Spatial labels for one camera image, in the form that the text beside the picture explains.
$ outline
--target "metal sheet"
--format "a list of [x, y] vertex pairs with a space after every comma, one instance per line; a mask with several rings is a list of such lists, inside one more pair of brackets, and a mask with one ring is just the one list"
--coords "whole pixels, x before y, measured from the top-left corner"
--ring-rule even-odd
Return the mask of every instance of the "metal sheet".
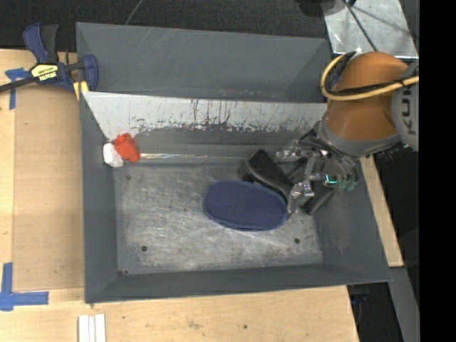
[[299, 132], [319, 120], [326, 104], [166, 98], [85, 92], [104, 136], [114, 140], [152, 131], [225, 133]]
[[381, 51], [403, 59], [418, 58], [399, 0], [357, 0], [351, 10], [343, 0], [322, 1], [321, 5], [334, 53]]
[[317, 264], [313, 217], [296, 213], [277, 229], [245, 232], [211, 220], [207, 188], [237, 179], [239, 163], [133, 165], [116, 170], [119, 270], [129, 274]]

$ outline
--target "black cable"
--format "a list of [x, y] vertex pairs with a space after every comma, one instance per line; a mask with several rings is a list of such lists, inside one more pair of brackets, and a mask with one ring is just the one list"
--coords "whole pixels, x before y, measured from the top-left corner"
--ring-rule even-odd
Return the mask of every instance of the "black cable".
[[377, 47], [375, 46], [375, 44], [372, 42], [371, 38], [369, 37], [368, 35], [368, 32], [366, 32], [366, 30], [363, 28], [363, 25], [361, 24], [361, 22], [358, 20], [358, 17], [355, 15], [355, 13], [353, 12], [353, 10], [351, 9], [351, 6], [348, 4], [348, 2], [346, 0], [342, 0], [345, 5], [347, 6], [348, 10], [350, 11], [352, 17], [355, 19], [356, 23], [358, 24], [359, 26], [359, 29], [363, 32], [365, 38], [368, 40], [369, 44], [372, 46], [373, 50], [374, 51], [377, 51], [378, 52], [378, 49]]

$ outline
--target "white object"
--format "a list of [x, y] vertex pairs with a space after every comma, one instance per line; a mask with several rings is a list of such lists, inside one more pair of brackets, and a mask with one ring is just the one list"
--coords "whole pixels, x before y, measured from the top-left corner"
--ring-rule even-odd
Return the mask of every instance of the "white object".
[[112, 167], [122, 167], [124, 164], [122, 157], [115, 150], [114, 144], [111, 142], [103, 146], [103, 159]]
[[297, 131], [310, 128], [327, 107], [325, 103], [165, 98], [98, 91], [83, 95], [109, 141], [120, 133], [135, 137], [151, 130], [206, 130], [210, 125], [222, 125], [227, 132]]
[[78, 342], [106, 342], [104, 314], [82, 315], [78, 318]]

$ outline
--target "red toy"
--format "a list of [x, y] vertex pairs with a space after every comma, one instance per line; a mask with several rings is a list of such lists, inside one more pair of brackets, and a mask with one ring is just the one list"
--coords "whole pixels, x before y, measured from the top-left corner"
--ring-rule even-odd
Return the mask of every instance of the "red toy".
[[119, 135], [114, 139], [114, 148], [124, 160], [137, 162], [141, 158], [136, 142], [128, 133]]

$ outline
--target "black floor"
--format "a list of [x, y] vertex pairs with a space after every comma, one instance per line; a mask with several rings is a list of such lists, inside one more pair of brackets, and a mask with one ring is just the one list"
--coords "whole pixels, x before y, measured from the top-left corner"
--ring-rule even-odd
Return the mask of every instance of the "black floor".
[[[75, 22], [126, 24], [140, 0], [0, 0], [0, 47], [23, 48], [32, 23], [59, 24], [56, 48], [76, 51]], [[400, 0], [420, 50], [420, 0]], [[130, 25], [327, 38], [315, 0], [144, 0]], [[408, 150], [375, 157], [406, 267], [419, 305], [418, 154]], [[361, 342], [402, 341], [386, 284], [354, 298]]]

